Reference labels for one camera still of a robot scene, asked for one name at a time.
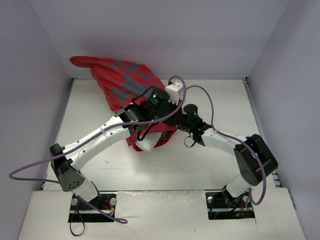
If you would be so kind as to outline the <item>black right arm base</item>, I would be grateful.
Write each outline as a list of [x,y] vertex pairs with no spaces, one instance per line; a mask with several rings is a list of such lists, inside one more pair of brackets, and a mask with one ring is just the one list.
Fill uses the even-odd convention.
[[254,219],[253,205],[247,203],[250,187],[241,190],[240,195],[236,197],[227,192],[226,186],[222,189],[205,189],[208,219],[211,221]]

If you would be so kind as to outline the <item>red printed pillowcase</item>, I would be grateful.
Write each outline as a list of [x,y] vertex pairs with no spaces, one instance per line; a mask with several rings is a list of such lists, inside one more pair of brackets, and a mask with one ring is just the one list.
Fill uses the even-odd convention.
[[[72,56],[71,64],[80,68],[90,69],[92,77],[103,91],[110,110],[116,113],[121,108],[132,102],[132,99],[142,94],[146,89],[155,86],[165,89],[161,80],[144,64],[112,58],[93,56]],[[161,133],[161,137],[154,148],[167,144],[176,133],[176,127],[158,123],[149,133]],[[142,152],[134,147],[137,135],[126,139],[127,145],[137,152]]]

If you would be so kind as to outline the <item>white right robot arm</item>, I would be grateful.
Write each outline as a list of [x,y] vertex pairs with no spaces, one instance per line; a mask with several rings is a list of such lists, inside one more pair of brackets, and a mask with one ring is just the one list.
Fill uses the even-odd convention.
[[198,107],[194,104],[187,104],[183,108],[180,126],[190,133],[195,143],[235,156],[239,174],[221,189],[222,197],[228,205],[233,204],[250,187],[263,181],[262,170],[269,176],[279,166],[260,135],[227,137],[227,133],[220,134],[199,117]]

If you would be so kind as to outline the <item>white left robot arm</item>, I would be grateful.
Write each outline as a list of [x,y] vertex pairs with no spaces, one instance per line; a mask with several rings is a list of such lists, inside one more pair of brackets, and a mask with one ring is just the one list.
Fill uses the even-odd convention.
[[85,137],[65,146],[58,143],[49,149],[51,168],[64,192],[90,202],[99,195],[95,184],[81,169],[96,155],[113,144],[135,136],[142,141],[157,124],[176,127],[182,119],[186,89],[172,83],[164,89],[153,87],[147,100],[121,108],[106,123]]

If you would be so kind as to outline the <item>white pillow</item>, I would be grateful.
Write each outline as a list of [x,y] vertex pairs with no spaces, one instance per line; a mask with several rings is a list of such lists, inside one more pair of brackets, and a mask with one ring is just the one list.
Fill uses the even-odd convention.
[[134,147],[143,152],[150,152],[161,138],[161,132],[148,133],[141,141],[136,141]]

